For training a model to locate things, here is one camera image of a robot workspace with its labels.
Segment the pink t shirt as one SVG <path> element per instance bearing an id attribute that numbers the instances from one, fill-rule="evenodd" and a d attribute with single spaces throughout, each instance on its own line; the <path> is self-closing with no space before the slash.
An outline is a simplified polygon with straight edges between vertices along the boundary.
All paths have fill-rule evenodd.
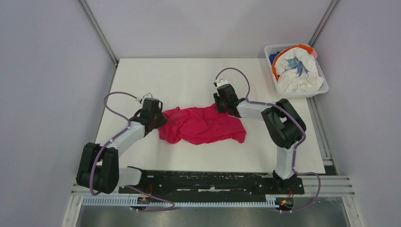
<path id="1" fill-rule="evenodd" d="M 170 144 L 184 140 L 193 145 L 232 139 L 244 143 L 246 130 L 236 117 L 219 113 L 215 104 L 208 107 L 176 107 L 163 112 L 167 123 L 158 129 L 159 138 Z"/>

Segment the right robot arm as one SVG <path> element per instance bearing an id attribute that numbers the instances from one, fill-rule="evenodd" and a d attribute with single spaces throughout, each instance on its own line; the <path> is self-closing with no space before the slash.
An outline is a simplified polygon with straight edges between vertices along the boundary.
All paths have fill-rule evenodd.
<path id="1" fill-rule="evenodd" d="M 306 139 L 306 125 L 287 99 L 275 103 L 260 103 L 238 98 L 231 84 L 214 82 L 214 100 L 219 113 L 237 118 L 263 121 L 271 140 L 277 146 L 277 162 L 273 170 L 273 187 L 287 192 L 296 181 L 295 160 L 298 146 Z"/>

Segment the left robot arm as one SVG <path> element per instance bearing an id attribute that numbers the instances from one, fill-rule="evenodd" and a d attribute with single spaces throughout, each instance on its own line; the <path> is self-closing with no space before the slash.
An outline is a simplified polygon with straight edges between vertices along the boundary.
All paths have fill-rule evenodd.
<path id="1" fill-rule="evenodd" d="M 103 143 L 87 143 L 82 151 L 76 183 L 88 188 L 92 194 L 112 193 L 116 188 L 131 186 L 136 192 L 148 188 L 148 179 L 136 167 L 119 166 L 119 158 L 135 142 L 167 123 L 163 103 L 155 98 L 145 98 L 142 108 L 119 133 Z"/>

